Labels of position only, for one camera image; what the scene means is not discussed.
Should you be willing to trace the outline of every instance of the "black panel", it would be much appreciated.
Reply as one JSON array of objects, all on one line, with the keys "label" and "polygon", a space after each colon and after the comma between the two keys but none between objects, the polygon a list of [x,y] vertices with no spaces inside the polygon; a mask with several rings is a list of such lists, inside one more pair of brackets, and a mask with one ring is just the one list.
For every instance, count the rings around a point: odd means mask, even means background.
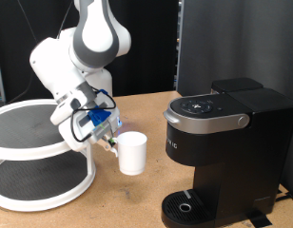
[{"label": "black panel", "polygon": [[218,93],[262,88],[263,85],[249,78],[218,80],[212,83],[212,89]]},{"label": "black panel", "polygon": [[110,0],[116,19],[128,29],[132,46],[106,68],[114,96],[173,89],[178,0]]},{"label": "black panel", "polygon": [[293,99],[293,0],[185,0],[178,90],[251,78]]},{"label": "black panel", "polygon": [[225,163],[195,167],[193,188],[212,215],[216,215]]},{"label": "black panel", "polygon": [[230,92],[228,94],[255,112],[293,107],[292,100],[269,88]]},{"label": "black panel", "polygon": [[74,151],[42,160],[4,161],[0,195],[12,200],[46,200],[76,187],[87,174],[87,158]]}]

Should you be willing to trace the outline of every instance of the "wooden table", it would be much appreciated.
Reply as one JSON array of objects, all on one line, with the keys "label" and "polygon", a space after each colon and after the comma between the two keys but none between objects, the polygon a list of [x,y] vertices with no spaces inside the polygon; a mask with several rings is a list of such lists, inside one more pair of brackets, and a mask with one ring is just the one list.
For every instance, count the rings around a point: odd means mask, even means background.
[{"label": "wooden table", "polygon": [[[134,177],[122,174],[115,155],[94,145],[97,174],[82,196],[45,212],[19,213],[0,208],[0,227],[164,228],[161,221],[163,199],[176,191],[192,188],[194,174],[193,167],[181,165],[166,154],[163,112],[177,97],[180,95],[173,91],[115,98],[123,122],[117,133],[133,130],[147,135],[143,174]],[[268,218],[273,223],[271,227],[293,228],[292,199],[277,202]],[[250,221],[244,221],[230,227],[253,226]]]}]

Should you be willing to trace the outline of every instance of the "black coffee maker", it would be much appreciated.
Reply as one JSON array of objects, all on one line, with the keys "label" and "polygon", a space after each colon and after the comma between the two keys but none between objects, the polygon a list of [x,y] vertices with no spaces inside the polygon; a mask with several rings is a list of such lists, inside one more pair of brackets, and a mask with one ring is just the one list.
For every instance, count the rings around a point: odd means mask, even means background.
[{"label": "black coffee maker", "polygon": [[195,167],[193,189],[167,196],[169,228],[212,228],[272,212],[293,132],[293,101],[250,79],[214,82],[164,113],[166,152]]}]

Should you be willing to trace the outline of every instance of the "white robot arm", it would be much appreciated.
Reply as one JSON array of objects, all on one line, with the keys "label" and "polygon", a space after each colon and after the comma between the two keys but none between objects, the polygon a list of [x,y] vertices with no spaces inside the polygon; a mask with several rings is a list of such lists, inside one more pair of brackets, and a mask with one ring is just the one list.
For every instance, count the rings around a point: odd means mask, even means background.
[{"label": "white robot arm", "polygon": [[84,76],[102,72],[115,57],[127,54],[130,35],[114,18],[108,0],[75,0],[75,6],[80,11],[77,28],[67,29],[60,39],[41,42],[30,64],[58,104],[50,119],[70,148],[80,151],[99,143],[110,150],[109,139],[121,126],[119,109]]}]

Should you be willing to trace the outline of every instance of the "brand logo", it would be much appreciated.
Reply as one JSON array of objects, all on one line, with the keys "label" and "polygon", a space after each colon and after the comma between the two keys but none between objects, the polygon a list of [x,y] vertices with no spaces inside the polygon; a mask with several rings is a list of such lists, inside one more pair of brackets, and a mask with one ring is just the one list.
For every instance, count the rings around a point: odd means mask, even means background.
[{"label": "brand logo", "polygon": [[175,149],[177,149],[177,144],[174,143],[172,140],[166,138],[166,142],[169,143],[171,146],[173,146]]}]

